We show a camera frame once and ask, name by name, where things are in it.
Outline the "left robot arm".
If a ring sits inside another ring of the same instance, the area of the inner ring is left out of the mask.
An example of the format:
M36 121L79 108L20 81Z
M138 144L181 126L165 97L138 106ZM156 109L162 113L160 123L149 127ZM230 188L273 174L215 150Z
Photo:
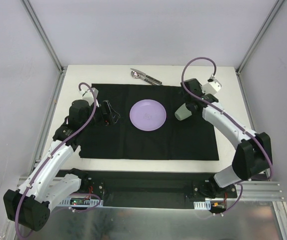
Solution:
M90 194L91 180L85 171L73 168L55 186L53 179L63 164L81 145L86 130L95 126L114 125L120 115L110 102L88 103L75 100L69 114L55 131L52 142L43 159L17 190L7 190L3 196L6 214L16 227L24 226L32 231L41 230L52 210L70 194Z

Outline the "black cloth placemat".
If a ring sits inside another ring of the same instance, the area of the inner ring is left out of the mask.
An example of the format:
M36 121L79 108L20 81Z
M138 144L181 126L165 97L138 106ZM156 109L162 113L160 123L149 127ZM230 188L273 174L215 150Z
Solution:
M214 127L201 115L179 121L175 111L184 103L179 86L94 83L99 102L108 100L120 114L111 126L90 126L80 145L79 156L87 159L198 160L218 161ZM143 131L130 120L138 101L150 99L166 111L165 123L157 130Z

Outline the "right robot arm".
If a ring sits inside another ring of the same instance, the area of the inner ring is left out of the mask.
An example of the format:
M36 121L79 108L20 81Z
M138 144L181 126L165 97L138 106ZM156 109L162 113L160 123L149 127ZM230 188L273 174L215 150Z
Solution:
M194 114L218 129L232 144L235 154L231 165L213 174L208 181L198 186L198 192L206 198L222 196L229 186L246 181L272 168L271 138L265 132L257 133L235 120L226 112L219 100L202 90L195 78L182 81L185 103L177 112L184 120Z

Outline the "purple plate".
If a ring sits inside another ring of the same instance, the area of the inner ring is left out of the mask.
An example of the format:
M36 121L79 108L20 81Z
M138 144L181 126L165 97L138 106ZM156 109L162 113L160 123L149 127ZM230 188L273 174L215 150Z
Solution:
M131 107L129 119L137 129L151 132L163 126L167 119L167 112L158 101L143 99Z

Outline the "metal spoon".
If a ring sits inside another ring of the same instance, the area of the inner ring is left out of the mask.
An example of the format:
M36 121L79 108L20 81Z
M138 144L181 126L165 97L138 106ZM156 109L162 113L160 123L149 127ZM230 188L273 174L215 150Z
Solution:
M134 79L141 79L141 80L143 80L143 81L149 83L150 85L156 85L156 86L157 86L157 85L162 85L161 83L157 83L157 82L154 81L154 80L148 79L148 78L146 78L145 76L142 76L142 75L138 74L137 72L135 72L135 71L133 71L133 70L130 72L130 74L131 74L131 76L132 76Z

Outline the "green cup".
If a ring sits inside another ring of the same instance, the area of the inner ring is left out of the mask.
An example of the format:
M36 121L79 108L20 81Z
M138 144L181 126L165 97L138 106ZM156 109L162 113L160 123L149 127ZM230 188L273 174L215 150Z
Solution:
M182 104L174 113L175 117L179 121L183 121L192 115L192 112L186 107L186 104Z

